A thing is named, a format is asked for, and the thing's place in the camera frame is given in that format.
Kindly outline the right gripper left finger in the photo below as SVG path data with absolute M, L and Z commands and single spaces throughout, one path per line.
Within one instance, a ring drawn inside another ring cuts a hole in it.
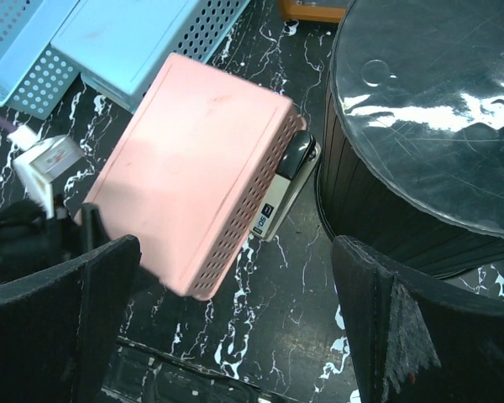
M 126 235 L 0 285 L 0 402 L 93 402 L 140 261 Z

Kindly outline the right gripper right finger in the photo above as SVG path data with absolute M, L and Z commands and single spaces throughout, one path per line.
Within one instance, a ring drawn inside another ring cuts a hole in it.
M 363 402 L 504 402 L 504 302 L 348 237 L 333 277 Z

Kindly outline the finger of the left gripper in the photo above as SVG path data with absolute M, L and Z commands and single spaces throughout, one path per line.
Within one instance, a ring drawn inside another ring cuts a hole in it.
M 90 252 L 110 241 L 97 205 L 84 203 L 81 206 L 81 246 L 83 252 Z

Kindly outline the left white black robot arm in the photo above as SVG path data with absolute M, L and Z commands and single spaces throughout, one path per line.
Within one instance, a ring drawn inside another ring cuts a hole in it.
M 96 205 L 81 206 L 75 222 L 58 196 L 55 215 L 30 199 L 0 211 L 0 285 L 45 270 L 109 241 Z

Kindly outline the large black plastic bucket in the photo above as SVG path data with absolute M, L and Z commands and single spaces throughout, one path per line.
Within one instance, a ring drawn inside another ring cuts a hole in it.
M 504 259 L 504 1 L 353 1 L 328 72 L 316 200 L 447 279 Z

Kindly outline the blue perforated plastic basket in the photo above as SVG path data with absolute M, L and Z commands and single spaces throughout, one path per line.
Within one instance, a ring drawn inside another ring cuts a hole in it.
M 245 0 L 80 1 L 51 45 L 88 86 L 134 113 L 169 54 L 208 62 L 247 5 Z

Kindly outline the black silver stapler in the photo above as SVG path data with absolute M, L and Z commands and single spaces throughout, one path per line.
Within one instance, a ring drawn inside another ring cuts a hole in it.
M 316 168 L 320 154 L 321 147 L 308 131 L 300 130 L 293 135 L 251 224 L 252 235 L 266 242 L 273 240 Z

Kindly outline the pink perforated plastic basket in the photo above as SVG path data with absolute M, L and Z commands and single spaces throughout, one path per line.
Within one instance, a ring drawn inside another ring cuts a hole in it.
M 171 54 L 87 193 L 110 238 L 179 296 L 211 299 L 305 119 L 289 97 Z

